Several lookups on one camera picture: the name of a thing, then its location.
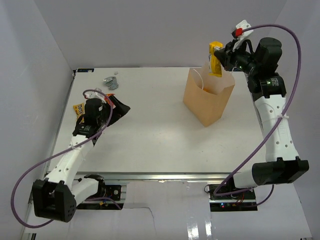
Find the large orange candy bag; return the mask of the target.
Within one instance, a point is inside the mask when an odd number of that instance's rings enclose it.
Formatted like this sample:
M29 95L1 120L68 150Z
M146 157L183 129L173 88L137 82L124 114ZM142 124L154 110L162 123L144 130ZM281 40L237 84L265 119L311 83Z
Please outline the large orange candy bag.
M210 92L210 90L209 90L208 88L206 88L206 87L204 87L203 90L204 90L205 92L208 92L208 93Z

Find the orange white snack bag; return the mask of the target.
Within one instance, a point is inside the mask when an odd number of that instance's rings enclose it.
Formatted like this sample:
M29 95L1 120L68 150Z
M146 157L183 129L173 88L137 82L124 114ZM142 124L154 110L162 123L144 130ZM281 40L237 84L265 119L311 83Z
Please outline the orange white snack bag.
M106 96L104 97L105 102L108 103L113 109L116 107L113 102L114 96L115 96L114 93L107 93Z

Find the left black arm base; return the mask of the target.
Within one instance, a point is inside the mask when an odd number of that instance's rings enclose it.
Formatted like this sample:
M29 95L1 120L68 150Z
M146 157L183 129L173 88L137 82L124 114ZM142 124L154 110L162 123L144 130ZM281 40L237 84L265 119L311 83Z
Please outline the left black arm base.
M122 186L121 185L105 185L104 190L104 198L110 198L114 201L121 200Z

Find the yellow snack bar wrapper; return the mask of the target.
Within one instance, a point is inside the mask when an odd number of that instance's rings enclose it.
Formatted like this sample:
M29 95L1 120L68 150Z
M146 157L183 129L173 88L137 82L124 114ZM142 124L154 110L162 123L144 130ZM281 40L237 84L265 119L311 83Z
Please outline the yellow snack bar wrapper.
M221 63L214 55L216 50L223 48L223 44L218 41L213 41L209 44L209 74L215 77L222 77Z

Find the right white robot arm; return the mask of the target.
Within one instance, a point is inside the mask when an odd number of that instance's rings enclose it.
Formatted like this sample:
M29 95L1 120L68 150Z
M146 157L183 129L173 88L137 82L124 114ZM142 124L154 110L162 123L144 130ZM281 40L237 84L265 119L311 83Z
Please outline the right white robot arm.
M265 146L265 161L254 163L249 170L238 171L216 189L215 194L236 200L244 191L263 185L290 184L309 170L309 162L296 150L289 118L286 114L286 86L276 72L282 56L282 43L272 37L262 38L255 51L250 40L236 49L237 41L225 47L213 47L213 54L225 70L236 68L246 75L247 86L260 120Z

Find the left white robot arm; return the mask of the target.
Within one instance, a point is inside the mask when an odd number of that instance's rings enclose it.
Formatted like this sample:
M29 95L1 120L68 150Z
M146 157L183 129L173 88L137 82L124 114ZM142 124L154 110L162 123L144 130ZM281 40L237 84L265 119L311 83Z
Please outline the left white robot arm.
M91 94L82 105L70 140L70 151L63 153L57 165L32 185L34 214L37 217L69 222L79 204L87 199L106 196L105 180L98 174L87 174L78 183L75 176L94 148L102 131L125 116L130 107L113 94Z

